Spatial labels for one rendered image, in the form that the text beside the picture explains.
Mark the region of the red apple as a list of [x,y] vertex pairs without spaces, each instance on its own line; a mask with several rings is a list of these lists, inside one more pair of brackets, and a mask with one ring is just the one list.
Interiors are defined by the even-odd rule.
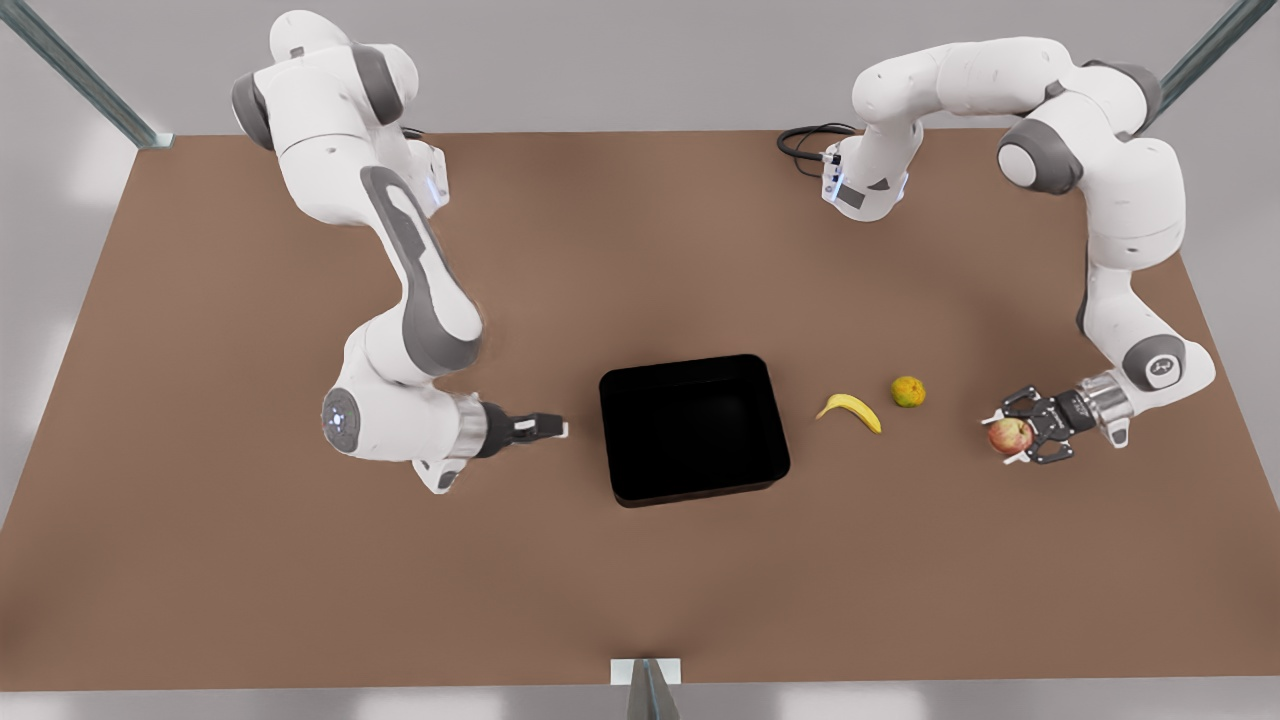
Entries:
[[1024,454],[1036,441],[1036,432],[1024,419],[1004,416],[987,424],[992,450],[1005,456]]

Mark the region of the black storage box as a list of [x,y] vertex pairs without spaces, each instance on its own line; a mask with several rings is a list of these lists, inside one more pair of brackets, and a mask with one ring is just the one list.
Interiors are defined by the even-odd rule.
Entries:
[[626,509],[767,489],[790,473],[756,355],[613,369],[598,391],[611,488]]

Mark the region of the yellow banana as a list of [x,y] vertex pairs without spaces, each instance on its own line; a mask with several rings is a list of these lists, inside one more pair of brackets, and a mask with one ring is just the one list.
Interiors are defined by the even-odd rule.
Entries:
[[846,393],[831,395],[826,400],[823,409],[815,415],[815,419],[819,420],[828,413],[837,409],[856,416],[869,432],[874,434],[881,434],[883,432],[882,421],[876,411],[860,398]]

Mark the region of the silver frame post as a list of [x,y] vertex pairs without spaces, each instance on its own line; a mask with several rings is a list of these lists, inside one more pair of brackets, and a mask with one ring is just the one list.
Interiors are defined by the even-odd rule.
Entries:
[[626,685],[626,720],[681,720],[671,692],[682,683],[680,659],[612,659],[611,684]]
[[0,20],[138,150],[169,149],[156,132],[26,0],[0,0]]
[[1160,81],[1160,118],[1280,0],[1235,0]]

